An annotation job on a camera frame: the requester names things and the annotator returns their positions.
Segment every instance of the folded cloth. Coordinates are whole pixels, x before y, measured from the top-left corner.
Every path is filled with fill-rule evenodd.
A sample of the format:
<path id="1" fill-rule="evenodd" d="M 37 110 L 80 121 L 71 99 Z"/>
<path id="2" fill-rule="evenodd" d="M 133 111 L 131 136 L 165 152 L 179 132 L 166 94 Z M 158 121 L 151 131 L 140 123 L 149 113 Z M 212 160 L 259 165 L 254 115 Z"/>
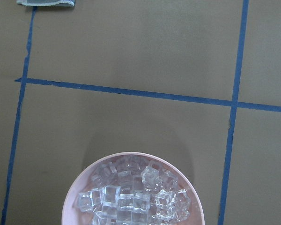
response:
<path id="1" fill-rule="evenodd" d="M 17 0 L 24 6 L 74 6 L 75 0 Z"/>

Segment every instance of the bowl rim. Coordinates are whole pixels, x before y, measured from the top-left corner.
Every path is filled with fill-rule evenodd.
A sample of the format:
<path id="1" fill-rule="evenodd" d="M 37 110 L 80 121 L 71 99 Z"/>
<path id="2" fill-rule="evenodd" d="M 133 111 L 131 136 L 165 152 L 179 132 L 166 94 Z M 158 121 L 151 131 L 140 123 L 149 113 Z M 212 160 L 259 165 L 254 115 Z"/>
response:
<path id="1" fill-rule="evenodd" d="M 62 207 L 62 214 L 61 214 L 61 224 L 62 225 L 64 224 L 64 221 L 65 221 L 65 210 L 66 210 L 66 205 L 67 205 L 67 202 L 68 202 L 68 199 L 69 199 L 69 193 L 72 190 L 72 188 L 75 186 L 76 182 L 80 179 L 80 177 L 82 177 L 89 170 L 89 168 L 91 168 L 91 167 L 101 163 L 102 161 L 105 161 L 105 160 L 107 160 L 109 158 L 118 157 L 118 156 L 124 156 L 124 155 L 137 155 L 137 156 L 145 156 L 145 157 L 148 157 L 148 158 L 156 159 L 156 160 L 166 164 L 167 166 L 171 167 L 172 169 L 174 169 L 186 181 L 186 183 L 189 185 L 190 189 L 192 190 L 194 196 L 196 197 L 196 200 L 198 202 L 198 205 L 199 205 L 199 208 L 200 208 L 200 212 L 201 212 L 202 225 L 205 225 L 204 212 L 203 212 L 203 208 L 202 208 L 202 204 L 201 204 L 201 201 L 199 199 L 199 196 L 198 196 L 195 188 L 192 186 L 190 181 L 184 176 L 184 174 L 180 170 L 178 170 L 175 166 L 173 166 L 171 163 L 165 161 L 162 158 L 159 158 L 157 156 L 150 155 L 150 154 L 147 154 L 147 153 L 134 152 L 134 151 L 119 152 L 119 153 L 115 153 L 115 154 L 111 154 L 111 155 L 105 156 L 105 157 L 103 157 L 101 159 L 98 159 L 96 162 L 93 162 L 91 165 L 86 167 L 78 175 L 78 177 L 74 180 L 74 182 L 72 183 L 71 187 L 69 188 L 69 190 L 67 192 L 67 195 L 66 195 L 66 198 L 65 198 L 65 201 L 64 201 L 64 204 L 63 204 L 63 207 Z"/>

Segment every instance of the round bowl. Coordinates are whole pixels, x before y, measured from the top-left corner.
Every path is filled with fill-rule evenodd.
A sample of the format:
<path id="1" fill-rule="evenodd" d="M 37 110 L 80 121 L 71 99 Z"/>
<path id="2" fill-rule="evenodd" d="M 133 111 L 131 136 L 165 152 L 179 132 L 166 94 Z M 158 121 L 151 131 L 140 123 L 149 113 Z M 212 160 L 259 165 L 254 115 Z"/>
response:
<path id="1" fill-rule="evenodd" d="M 91 214 L 88 213 L 81 213 L 80 210 L 76 207 L 76 199 L 78 193 L 89 185 L 89 177 L 93 173 L 93 171 L 100 165 L 106 162 L 115 162 L 118 158 L 125 156 L 125 155 L 137 155 L 141 157 L 145 157 L 148 160 L 155 160 L 157 162 L 161 162 L 165 169 L 171 171 L 178 177 L 179 185 L 184 188 L 191 198 L 192 203 L 189 208 L 190 217 L 178 223 L 179 225 L 204 225 L 204 214 L 201 202 L 199 197 L 193 188 L 190 181 L 172 164 L 168 163 L 167 161 L 158 158 L 156 156 L 152 156 L 145 153 L 140 152 L 121 152 L 113 155 L 106 156 L 98 161 L 94 162 L 90 166 L 88 166 L 74 181 L 72 186 L 70 187 L 62 210 L 61 216 L 61 224 L 62 225 L 84 225 L 86 221 L 91 219 Z"/>

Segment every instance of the vertical blue tape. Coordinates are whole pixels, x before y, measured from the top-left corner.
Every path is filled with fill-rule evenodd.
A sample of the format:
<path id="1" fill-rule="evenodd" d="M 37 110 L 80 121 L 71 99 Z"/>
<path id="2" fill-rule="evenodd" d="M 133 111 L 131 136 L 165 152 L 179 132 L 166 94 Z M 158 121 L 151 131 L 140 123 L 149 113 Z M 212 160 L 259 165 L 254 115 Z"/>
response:
<path id="1" fill-rule="evenodd" d="M 223 180 L 222 180 L 220 215 L 218 219 L 218 225 L 223 225 L 224 218 L 225 218 L 229 172 L 230 172 L 230 164 L 231 164 L 231 156 L 232 156 L 233 134 L 235 128 L 235 121 L 236 121 L 240 75 L 242 70 L 243 54 L 244 54 L 244 39 L 245 39 L 245 31 L 247 25 L 248 6 L 249 6 L 249 0 L 244 0 L 240 32 L 239 32 L 237 61 L 236 61 L 233 93 L 232 93 L 231 110 L 230 110 L 230 129 L 228 130 L 228 135 L 227 135 L 226 156 L 225 156 L 224 173 L 223 173 Z"/>
<path id="2" fill-rule="evenodd" d="M 29 61 L 30 61 L 33 20 L 34 20 L 34 16 L 35 16 L 36 11 L 37 11 L 37 7 L 33 7 L 32 15 L 31 15 L 31 21 L 30 21 L 30 27 L 29 27 L 28 41 L 27 41 L 27 45 L 26 45 L 27 56 L 25 57 L 25 60 L 24 60 L 22 82 L 21 82 L 20 94 L 19 94 L 19 101 L 18 101 L 17 113 L 16 113 L 16 117 L 15 117 L 14 134 L 13 134 L 13 140 L 12 140 L 12 145 L 11 145 L 11 150 L 10 150 L 10 157 L 9 157 L 9 164 L 8 164 L 8 171 L 7 171 L 6 194 L 5 194 L 4 206 L 3 206 L 3 210 L 2 210 L 2 216 L 1 216 L 1 225 L 5 225 L 5 222 L 6 222 L 9 191 L 10 191 L 10 185 L 11 185 L 11 180 L 12 180 L 12 176 L 13 176 L 13 168 L 14 168 L 14 162 L 15 162 L 15 151 L 16 151 L 16 145 L 17 145 L 18 134 L 19 134 L 20 119 L 21 119 L 21 107 L 22 107 L 24 94 L 25 94 L 26 80 L 27 80 L 28 67 L 29 67 Z"/>

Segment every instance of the bowl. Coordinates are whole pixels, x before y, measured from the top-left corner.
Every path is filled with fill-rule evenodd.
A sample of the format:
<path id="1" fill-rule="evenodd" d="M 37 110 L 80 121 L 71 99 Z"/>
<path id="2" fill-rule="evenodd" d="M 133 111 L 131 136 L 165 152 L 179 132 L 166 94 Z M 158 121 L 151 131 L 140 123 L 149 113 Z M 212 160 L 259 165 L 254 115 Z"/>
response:
<path id="1" fill-rule="evenodd" d="M 193 188 L 190 181 L 172 164 L 168 163 L 167 161 L 158 158 L 156 156 L 152 156 L 146 153 L 140 152 L 121 152 L 113 155 L 106 156 L 98 161 L 94 162 L 90 166 L 88 166 L 74 181 L 71 185 L 62 210 L 61 216 L 61 224 L 62 225 L 85 225 L 86 221 L 91 220 L 91 214 L 88 213 L 81 213 L 80 210 L 76 207 L 76 199 L 78 193 L 85 190 L 87 186 L 89 186 L 89 177 L 93 173 L 93 171 L 100 165 L 107 162 L 115 162 L 118 158 L 125 156 L 125 155 L 136 155 L 140 157 L 145 157 L 148 160 L 155 160 L 157 162 L 162 163 L 165 169 L 171 171 L 178 177 L 179 185 L 184 188 L 191 198 L 192 203 L 189 208 L 190 217 L 178 223 L 178 225 L 204 225 L 204 214 L 201 202 L 199 197 Z"/>

